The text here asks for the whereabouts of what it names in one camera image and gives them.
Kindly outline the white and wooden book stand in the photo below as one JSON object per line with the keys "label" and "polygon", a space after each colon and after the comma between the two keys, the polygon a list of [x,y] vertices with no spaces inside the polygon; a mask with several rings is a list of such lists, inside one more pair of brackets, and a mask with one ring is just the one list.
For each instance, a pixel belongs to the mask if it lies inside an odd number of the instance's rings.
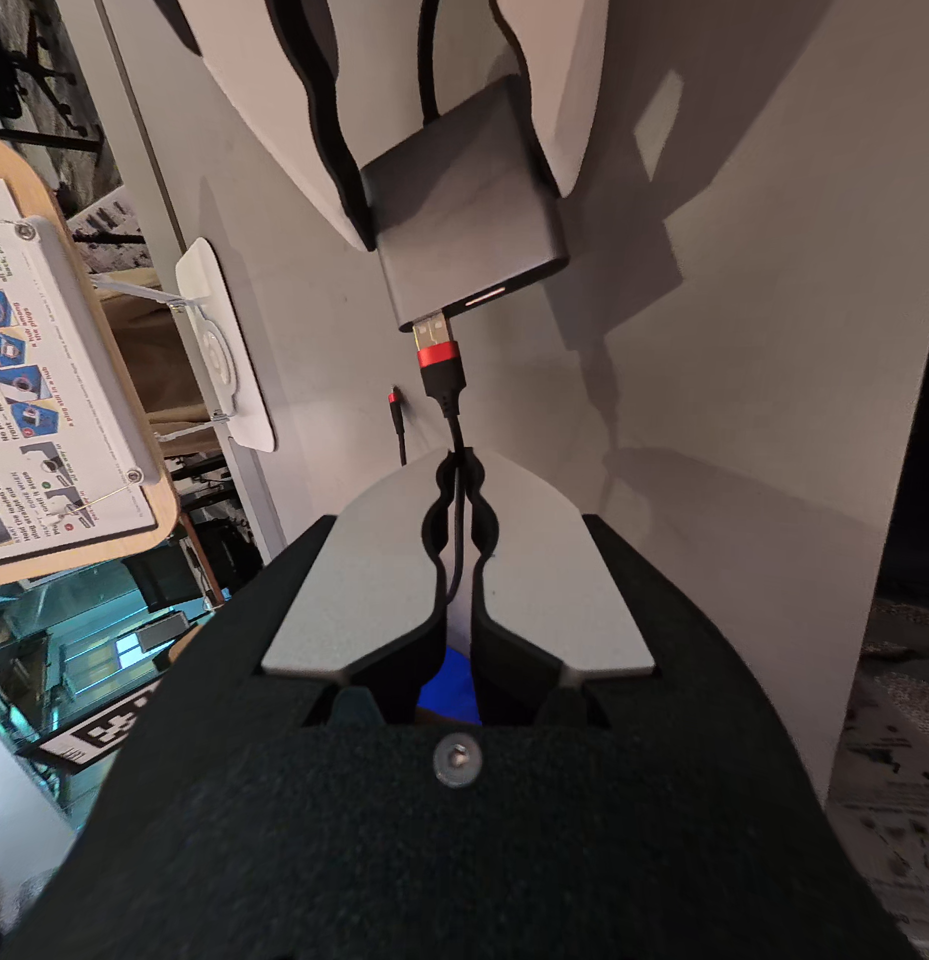
{"label": "white and wooden book stand", "polygon": [[147,298],[182,313],[191,326],[199,354],[210,378],[214,399],[210,401],[210,426],[228,426],[235,442],[253,449],[273,451],[274,432],[268,423],[262,393],[244,345],[220,265],[212,248],[203,239],[194,243],[177,265],[184,294],[167,293],[135,283],[123,283],[107,275],[90,275],[76,250],[61,210],[40,176],[26,160],[0,141],[0,180],[8,186],[24,218],[40,216],[50,221],[69,258],[82,293],[90,305],[110,361],[127,397],[137,430],[143,435],[159,471],[159,481],[145,486],[156,527],[98,543],[80,544],[50,555],[0,564],[0,585],[21,579],[40,578],[100,562],[142,553],[166,539],[180,521],[182,508],[174,481],[166,469],[159,437],[146,413],[124,362],[111,326],[98,299],[98,289],[108,289]]}

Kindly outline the tan cloth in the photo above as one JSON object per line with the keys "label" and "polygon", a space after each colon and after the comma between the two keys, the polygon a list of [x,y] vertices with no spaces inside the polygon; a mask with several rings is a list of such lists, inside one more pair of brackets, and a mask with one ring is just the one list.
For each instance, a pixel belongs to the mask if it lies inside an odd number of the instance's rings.
{"label": "tan cloth", "polygon": [[221,445],[171,309],[109,289],[98,300],[165,459],[217,455]]}

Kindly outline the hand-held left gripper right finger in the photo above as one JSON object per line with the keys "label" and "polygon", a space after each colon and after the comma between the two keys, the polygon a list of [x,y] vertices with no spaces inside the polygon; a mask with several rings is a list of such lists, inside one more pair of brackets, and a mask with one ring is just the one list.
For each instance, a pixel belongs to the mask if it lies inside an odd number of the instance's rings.
{"label": "hand-held left gripper right finger", "polygon": [[495,451],[469,449],[465,464],[482,724],[530,724],[556,690],[652,676],[652,652],[573,502]]}

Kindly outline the blue plastic bin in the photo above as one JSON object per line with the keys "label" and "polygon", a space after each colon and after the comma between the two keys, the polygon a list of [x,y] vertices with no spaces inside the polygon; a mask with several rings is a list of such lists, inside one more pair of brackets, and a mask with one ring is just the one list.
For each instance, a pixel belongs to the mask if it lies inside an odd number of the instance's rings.
{"label": "blue plastic bin", "polygon": [[469,659],[448,647],[433,678],[420,690],[415,706],[419,724],[481,726]]}

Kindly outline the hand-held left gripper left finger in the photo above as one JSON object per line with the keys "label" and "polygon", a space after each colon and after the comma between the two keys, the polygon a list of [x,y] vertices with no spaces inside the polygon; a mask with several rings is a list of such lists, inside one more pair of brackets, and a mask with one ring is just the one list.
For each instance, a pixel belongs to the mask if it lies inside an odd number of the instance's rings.
{"label": "hand-held left gripper left finger", "polygon": [[454,454],[400,467],[334,518],[261,668],[267,676],[366,688],[383,714],[413,714],[447,651],[442,559]]}

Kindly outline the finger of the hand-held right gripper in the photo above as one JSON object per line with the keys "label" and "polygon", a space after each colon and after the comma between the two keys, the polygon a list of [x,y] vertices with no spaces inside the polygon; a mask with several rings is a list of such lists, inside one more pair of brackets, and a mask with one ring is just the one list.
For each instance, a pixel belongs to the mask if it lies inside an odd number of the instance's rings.
{"label": "finger of the hand-held right gripper", "polygon": [[599,99],[608,1],[492,1],[527,88],[530,126],[554,186],[577,184]]}
{"label": "finger of the hand-held right gripper", "polygon": [[375,249],[374,218],[338,112],[334,25],[326,2],[181,2],[208,72],[325,221]]}

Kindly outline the small grey usb hub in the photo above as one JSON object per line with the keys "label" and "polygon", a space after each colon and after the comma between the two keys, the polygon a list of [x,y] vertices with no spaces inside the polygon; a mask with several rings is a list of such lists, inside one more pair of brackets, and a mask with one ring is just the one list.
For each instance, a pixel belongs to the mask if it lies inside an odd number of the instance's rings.
{"label": "small grey usb hub", "polygon": [[418,18],[422,129],[362,169],[393,312],[418,351],[449,343],[452,317],[552,277],[569,262],[517,36],[498,2],[489,2],[518,72],[440,113],[439,6],[422,2]]}

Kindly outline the small printed poster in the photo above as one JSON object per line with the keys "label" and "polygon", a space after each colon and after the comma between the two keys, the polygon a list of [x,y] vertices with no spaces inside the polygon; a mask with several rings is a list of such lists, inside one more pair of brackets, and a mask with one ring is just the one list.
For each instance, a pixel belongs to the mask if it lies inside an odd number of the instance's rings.
{"label": "small printed poster", "polygon": [[88,274],[154,267],[127,186],[117,186],[66,223]]}

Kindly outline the printed instruction sheet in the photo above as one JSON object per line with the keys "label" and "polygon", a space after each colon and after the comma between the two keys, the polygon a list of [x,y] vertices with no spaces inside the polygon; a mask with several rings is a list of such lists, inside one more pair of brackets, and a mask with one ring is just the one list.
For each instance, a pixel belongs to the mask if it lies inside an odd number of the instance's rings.
{"label": "printed instruction sheet", "polygon": [[57,232],[0,179],[0,565],[155,529],[159,478]]}

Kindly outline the black and white marker tag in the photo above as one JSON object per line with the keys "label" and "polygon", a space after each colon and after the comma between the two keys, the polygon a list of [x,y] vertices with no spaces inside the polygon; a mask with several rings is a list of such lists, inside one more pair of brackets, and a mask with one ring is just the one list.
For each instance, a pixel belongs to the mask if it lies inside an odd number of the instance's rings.
{"label": "black and white marker tag", "polygon": [[161,676],[151,678],[148,683],[43,737],[30,757],[71,773],[108,758],[124,745],[136,720],[154,698],[161,679]]}

